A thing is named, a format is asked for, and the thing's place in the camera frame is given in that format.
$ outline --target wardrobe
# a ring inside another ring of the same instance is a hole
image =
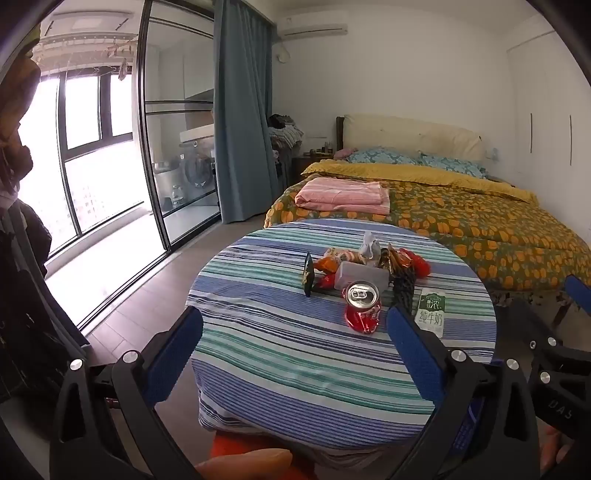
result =
[[[517,115],[514,181],[591,244],[591,86],[552,29],[508,55]]]

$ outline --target headboard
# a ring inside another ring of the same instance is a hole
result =
[[[417,158],[421,153],[481,162],[486,155],[477,133],[451,125],[387,115],[336,118],[336,147],[388,147]]]

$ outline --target floral bedspread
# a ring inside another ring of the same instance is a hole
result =
[[[556,290],[570,274],[591,286],[589,246],[538,206],[456,186],[380,180],[390,192],[387,216],[298,208],[296,194],[319,175],[329,174],[310,175],[287,189],[268,211],[265,227],[308,218],[389,223],[454,251],[489,291]]]

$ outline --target finger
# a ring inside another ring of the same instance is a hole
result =
[[[544,433],[547,436],[560,436],[560,432],[558,430],[556,430],[553,426],[551,425],[546,425],[546,427],[544,428]]]
[[[570,449],[570,445],[563,445],[562,448],[558,451],[558,454],[556,454],[556,463],[560,463],[562,462],[562,460],[564,460],[564,457],[566,457],[566,454],[569,452]]]
[[[556,454],[558,453],[559,437],[552,435],[546,438],[540,450],[540,471],[547,472],[554,466]]]
[[[215,457],[196,466],[206,480],[275,480],[291,465],[289,450],[272,448]]]

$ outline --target striped tablecloth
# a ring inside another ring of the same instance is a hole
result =
[[[358,249],[365,231],[431,264],[419,280],[445,291],[443,343],[489,362],[493,305],[480,279],[447,248],[383,223],[319,219],[245,236],[199,273],[187,305],[204,320],[191,357],[208,429],[266,433],[302,445],[328,465],[360,468],[420,432],[433,410],[421,399],[385,332],[366,336],[344,319],[345,301],[301,288],[306,252]]]

